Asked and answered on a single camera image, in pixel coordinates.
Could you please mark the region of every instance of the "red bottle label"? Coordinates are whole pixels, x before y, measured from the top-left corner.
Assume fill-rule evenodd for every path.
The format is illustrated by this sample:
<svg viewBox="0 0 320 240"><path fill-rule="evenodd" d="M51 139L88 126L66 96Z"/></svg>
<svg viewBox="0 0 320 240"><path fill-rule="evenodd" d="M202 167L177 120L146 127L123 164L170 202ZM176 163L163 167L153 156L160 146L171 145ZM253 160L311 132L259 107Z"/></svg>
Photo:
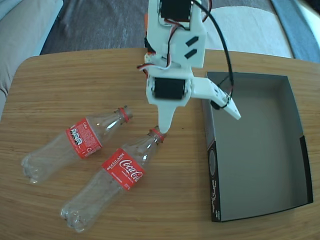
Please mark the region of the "red bottle label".
<svg viewBox="0 0 320 240"><path fill-rule="evenodd" d="M119 148L102 167L127 191L129 191L145 171L122 148Z"/></svg>
<svg viewBox="0 0 320 240"><path fill-rule="evenodd" d="M73 149L82 159L102 148L86 118L65 130L65 133Z"/></svg>

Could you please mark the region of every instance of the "cardboard box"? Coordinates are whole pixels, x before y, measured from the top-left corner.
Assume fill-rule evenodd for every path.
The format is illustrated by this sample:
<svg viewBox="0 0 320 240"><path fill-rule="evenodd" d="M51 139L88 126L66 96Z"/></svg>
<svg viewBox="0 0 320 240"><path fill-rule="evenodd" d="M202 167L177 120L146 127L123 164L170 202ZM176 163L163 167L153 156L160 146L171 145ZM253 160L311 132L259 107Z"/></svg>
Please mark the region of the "cardboard box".
<svg viewBox="0 0 320 240"><path fill-rule="evenodd" d="M220 83L228 73L210 72ZM226 222L313 202L303 128L286 76L235 73L239 121L203 100L211 216Z"/></svg>

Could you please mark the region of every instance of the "robotic arm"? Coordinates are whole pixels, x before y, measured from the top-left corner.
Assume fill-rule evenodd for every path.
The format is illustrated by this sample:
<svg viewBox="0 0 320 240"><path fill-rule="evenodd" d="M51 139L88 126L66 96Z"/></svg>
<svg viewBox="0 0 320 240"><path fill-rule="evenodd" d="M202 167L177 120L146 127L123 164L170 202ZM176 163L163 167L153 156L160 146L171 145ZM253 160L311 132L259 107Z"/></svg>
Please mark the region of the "robotic arm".
<svg viewBox="0 0 320 240"><path fill-rule="evenodd" d="M208 78L194 77L192 67L203 68L205 29L201 0L149 0L145 64L138 67L147 74L146 95L158 108L162 133L170 129L177 107L190 98L208 99L235 119L241 115L232 100Z"/></svg>

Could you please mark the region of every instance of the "wood grain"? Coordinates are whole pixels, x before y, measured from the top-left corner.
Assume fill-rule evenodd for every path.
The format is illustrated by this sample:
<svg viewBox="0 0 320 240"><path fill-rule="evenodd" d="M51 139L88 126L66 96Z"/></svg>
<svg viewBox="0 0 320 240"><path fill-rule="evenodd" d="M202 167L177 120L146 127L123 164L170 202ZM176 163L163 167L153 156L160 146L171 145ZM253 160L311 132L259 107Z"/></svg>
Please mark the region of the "wood grain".
<svg viewBox="0 0 320 240"><path fill-rule="evenodd" d="M213 223L201 101L175 114L168 137L132 191L106 209L83 234L67 228L64 202L88 182L117 147L158 122L136 70L144 49L42 55L18 69L0 123L0 239L6 240L302 240L320 237L320 65L232 52L235 72L287 75L301 115L312 170L314 203L268 216ZM224 53L208 51L206 71L226 71ZM100 152L57 173L42 185L22 174L21 159L82 117L128 105L133 121Z"/></svg>

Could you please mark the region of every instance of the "coca-cola bottle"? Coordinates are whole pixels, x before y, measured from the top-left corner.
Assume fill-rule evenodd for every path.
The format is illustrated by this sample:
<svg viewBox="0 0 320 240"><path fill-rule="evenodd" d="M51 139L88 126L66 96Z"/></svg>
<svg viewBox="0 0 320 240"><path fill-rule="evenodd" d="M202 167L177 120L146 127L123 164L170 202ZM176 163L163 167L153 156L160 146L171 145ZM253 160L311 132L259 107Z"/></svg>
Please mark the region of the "coca-cola bottle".
<svg viewBox="0 0 320 240"><path fill-rule="evenodd" d="M40 183L57 170L100 150L123 123L132 118L127 106L113 113L87 116L22 160L30 182Z"/></svg>
<svg viewBox="0 0 320 240"><path fill-rule="evenodd" d="M78 233L87 230L112 200L130 190L144 175L165 135L158 127L147 136L119 148L90 180L88 185L61 210L61 217Z"/></svg>

